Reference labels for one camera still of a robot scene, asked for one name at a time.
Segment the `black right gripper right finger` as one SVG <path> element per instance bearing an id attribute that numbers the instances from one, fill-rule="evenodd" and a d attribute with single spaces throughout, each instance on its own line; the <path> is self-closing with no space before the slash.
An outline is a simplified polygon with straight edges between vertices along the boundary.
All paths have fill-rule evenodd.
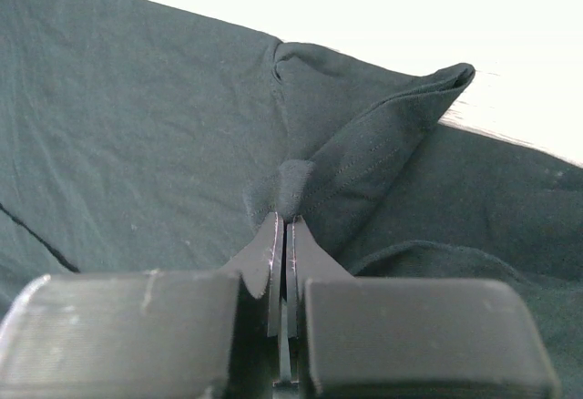
<path id="1" fill-rule="evenodd" d="M 534 319 L 501 281 L 357 278 L 302 218 L 286 235 L 288 340 L 302 398 L 558 398 Z"/>

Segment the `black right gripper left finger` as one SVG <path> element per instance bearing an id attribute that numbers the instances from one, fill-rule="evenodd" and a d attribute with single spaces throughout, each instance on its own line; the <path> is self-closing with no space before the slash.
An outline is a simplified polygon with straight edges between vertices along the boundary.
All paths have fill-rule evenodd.
<path id="1" fill-rule="evenodd" d="M 45 275 L 1 325 L 4 398 L 269 398 L 284 221 L 215 271 Z"/>

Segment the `black t shirt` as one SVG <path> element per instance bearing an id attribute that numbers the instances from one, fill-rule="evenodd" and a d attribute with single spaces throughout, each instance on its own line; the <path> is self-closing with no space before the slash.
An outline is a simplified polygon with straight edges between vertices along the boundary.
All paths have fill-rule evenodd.
<path id="1" fill-rule="evenodd" d="M 359 276 L 488 278 L 582 395 L 582 171 L 450 128 L 426 76 L 147 0 L 1 0 L 1 307 L 36 277 L 210 270 L 271 211 Z"/>

